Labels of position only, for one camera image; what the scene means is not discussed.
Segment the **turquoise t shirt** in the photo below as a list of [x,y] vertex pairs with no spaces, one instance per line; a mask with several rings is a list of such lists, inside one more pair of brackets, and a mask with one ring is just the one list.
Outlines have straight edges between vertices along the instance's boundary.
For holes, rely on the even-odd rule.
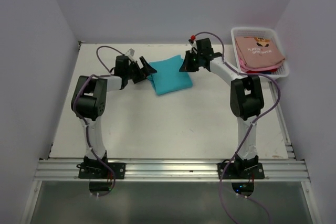
[[193,86],[189,74],[187,72],[179,72],[182,63],[181,55],[149,63],[157,71],[157,73],[148,76],[156,95],[164,95]]

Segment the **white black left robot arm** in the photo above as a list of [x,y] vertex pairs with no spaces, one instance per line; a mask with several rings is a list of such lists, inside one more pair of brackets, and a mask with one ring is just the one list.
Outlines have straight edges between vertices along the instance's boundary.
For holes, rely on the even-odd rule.
[[101,117],[106,108],[107,93],[123,90],[128,81],[137,84],[157,73],[142,56],[142,66],[130,56],[117,56],[115,66],[104,75],[80,76],[71,100],[71,109],[84,129],[86,153],[79,165],[81,172],[104,178],[112,174],[102,139]]

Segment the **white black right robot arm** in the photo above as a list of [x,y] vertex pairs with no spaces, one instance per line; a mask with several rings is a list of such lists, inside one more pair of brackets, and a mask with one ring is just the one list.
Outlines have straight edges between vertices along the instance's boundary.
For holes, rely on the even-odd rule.
[[208,38],[189,40],[191,49],[185,53],[180,72],[197,72],[205,68],[219,76],[230,86],[230,109],[237,118],[238,148],[232,161],[219,164],[219,171],[226,179],[246,178],[258,168],[259,157],[256,147],[256,122],[264,107],[260,78],[239,74],[238,70],[215,53]]

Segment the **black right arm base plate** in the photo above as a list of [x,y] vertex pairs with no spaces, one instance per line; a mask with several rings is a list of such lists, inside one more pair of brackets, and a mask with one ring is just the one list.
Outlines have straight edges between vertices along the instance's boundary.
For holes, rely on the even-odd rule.
[[258,163],[257,166],[252,167],[247,170],[238,170],[234,163],[230,163],[226,170],[224,168],[228,164],[228,160],[224,160],[223,162],[217,163],[217,173],[218,178],[222,179],[265,179],[264,169],[262,163]]

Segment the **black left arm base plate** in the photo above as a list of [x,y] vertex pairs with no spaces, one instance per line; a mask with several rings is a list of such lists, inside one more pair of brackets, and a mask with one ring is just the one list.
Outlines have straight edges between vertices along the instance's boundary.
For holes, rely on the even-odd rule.
[[124,179],[125,163],[107,163],[102,165],[97,162],[93,165],[85,165],[84,163],[77,164],[79,169],[78,177],[80,179]]

